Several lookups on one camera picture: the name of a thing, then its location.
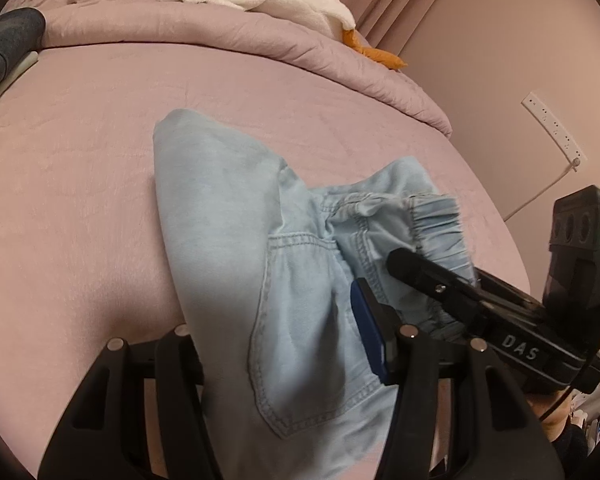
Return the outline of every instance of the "pink comforter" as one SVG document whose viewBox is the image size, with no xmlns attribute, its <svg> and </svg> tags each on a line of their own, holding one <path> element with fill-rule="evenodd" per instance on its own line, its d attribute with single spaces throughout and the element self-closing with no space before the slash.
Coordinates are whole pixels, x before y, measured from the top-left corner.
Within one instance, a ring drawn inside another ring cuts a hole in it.
<svg viewBox="0 0 600 480">
<path fill-rule="evenodd" d="M 234 43 L 51 48 L 0 99 L 0 432 L 30 470 L 104 342 L 161 336 L 182 318 L 153 181 L 152 130 L 173 108 L 262 140 L 310 186 L 416 156 L 459 198 L 475 263 L 528 289 L 496 208 L 443 135 L 446 117 L 410 80 L 295 25 L 213 6 L 97 1 L 71 9 L 72 23 L 56 7 L 47 44 L 104 41 L 75 38 L 116 5 L 118 23 L 152 16 L 148 36 L 122 27 L 129 41 Z M 195 27 L 184 33 L 170 12 Z M 314 46 L 280 48 L 287 34 Z"/>
</svg>

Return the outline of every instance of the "back pocket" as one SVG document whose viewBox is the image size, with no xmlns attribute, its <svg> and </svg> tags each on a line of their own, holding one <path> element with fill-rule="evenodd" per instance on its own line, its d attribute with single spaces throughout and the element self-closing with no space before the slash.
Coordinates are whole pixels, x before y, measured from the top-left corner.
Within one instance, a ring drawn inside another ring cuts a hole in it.
<svg viewBox="0 0 600 480">
<path fill-rule="evenodd" d="M 335 242 L 270 237 L 249 370 L 258 410 L 281 437 L 337 418 L 380 387 L 350 307 Z"/>
</svg>

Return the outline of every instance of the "cable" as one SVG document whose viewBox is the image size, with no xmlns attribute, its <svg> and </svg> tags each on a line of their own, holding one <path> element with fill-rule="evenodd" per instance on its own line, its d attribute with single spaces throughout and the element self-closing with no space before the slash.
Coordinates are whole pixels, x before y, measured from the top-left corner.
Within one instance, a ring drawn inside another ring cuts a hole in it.
<svg viewBox="0 0 600 480">
<path fill-rule="evenodd" d="M 582 375 L 583 373 L 589 368 L 589 365 L 593 362 L 593 359 L 595 359 L 596 357 L 596 352 L 592 352 L 589 357 L 587 357 L 587 360 L 584 361 L 584 365 L 582 366 L 582 368 L 580 369 L 580 371 L 577 373 L 576 377 L 574 378 L 573 382 L 577 381 Z M 555 410 L 557 410 L 560 405 L 566 400 L 567 397 L 569 397 L 571 395 L 571 392 L 574 390 L 573 386 L 569 386 L 564 393 L 558 398 L 558 400 L 556 400 L 551 407 L 546 410 L 541 416 L 540 416 L 540 422 L 542 422 L 543 420 L 545 420 L 549 415 L 551 415 Z"/>
<path fill-rule="evenodd" d="M 561 404 L 567 399 L 567 397 L 569 397 L 571 395 L 571 392 L 573 391 L 573 386 L 569 386 L 564 393 L 558 398 L 558 400 L 556 400 L 551 407 L 546 410 L 541 416 L 540 416 L 540 422 L 542 422 L 543 420 L 545 420 L 549 415 L 551 415 L 555 410 L 557 410 L 558 408 L 560 408 Z"/>
<path fill-rule="evenodd" d="M 529 204 L 531 204 L 536 198 L 538 198 L 540 195 L 542 195 L 542 193 L 544 193 L 545 191 L 547 191 L 549 188 L 555 186 L 556 184 L 558 184 L 558 182 L 560 182 L 565 176 L 567 176 L 567 174 L 571 171 L 574 170 L 575 168 L 577 168 L 580 165 L 580 158 L 576 157 L 574 158 L 568 165 L 567 169 L 564 170 L 560 176 L 558 178 L 556 178 L 551 184 L 549 184 L 548 186 L 542 188 L 538 193 L 536 193 L 535 195 L 533 195 L 529 200 L 527 200 L 525 203 L 523 203 L 523 205 L 521 205 L 520 207 L 516 208 L 513 210 L 513 212 L 509 213 L 507 216 L 504 217 L 504 221 L 506 222 L 507 220 L 509 220 L 513 215 L 515 215 L 516 213 L 520 212 L 521 210 L 523 210 L 526 206 L 528 206 Z"/>
</svg>

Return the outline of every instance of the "camera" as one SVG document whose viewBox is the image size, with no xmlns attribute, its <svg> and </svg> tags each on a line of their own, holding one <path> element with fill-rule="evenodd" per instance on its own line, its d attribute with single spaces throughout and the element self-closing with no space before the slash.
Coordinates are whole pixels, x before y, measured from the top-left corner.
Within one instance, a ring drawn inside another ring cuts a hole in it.
<svg viewBox="0 0 600 480">
<path fill-rule="evenodd" d="M 465 337 L 489 343 L 523 391 L 591 393 L 600 382 L 600 189 L 555 202 L 549 250 L 541 302 L 480 269 L 473 286 L 407 249 L 392 251 L 386 265 L 438 300 Z"/>
</svg>

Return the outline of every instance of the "screw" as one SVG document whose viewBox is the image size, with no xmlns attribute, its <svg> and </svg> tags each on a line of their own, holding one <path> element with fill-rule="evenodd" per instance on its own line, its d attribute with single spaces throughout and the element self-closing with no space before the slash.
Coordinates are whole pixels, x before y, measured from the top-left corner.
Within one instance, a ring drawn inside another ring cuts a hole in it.
<svg viewBox="0 0 600 480">
<path fill-rule="evenodd" d="M 487 342 L 479 337 L 474 337 L 473 339 L 471 339 L 471 342 L 469 344 L 471 345 L 471 348 L 478 352 L 484 352 L 489 347 L 489 345 L 487 345 Z"/>
<path fill-rule="evenodd" d="M 190 334 L 189 327 L 186 324 L 178 325 L 176 327 L 176 330 L 174 330 L 174 332 L 176 333 L 177 336 L 180 336 L 180 337 L 185 337 Z"/>
<path fill-rule="evenodd" d="M 402 325 L 400 327 L 400 334 L 413 339 L 418 335 L 418 328 L 413 325 Z"/>
<path fill-rule="evenodd" d="M 112 352 L 115 352 L 117 350 L 120 350 L 124 345 L 124 340 L 120 339 L 119 337 L 115 337 L 113 339 L 109 339 L 109 342 L 107 343 L 107 348 Z"/>
</svg>

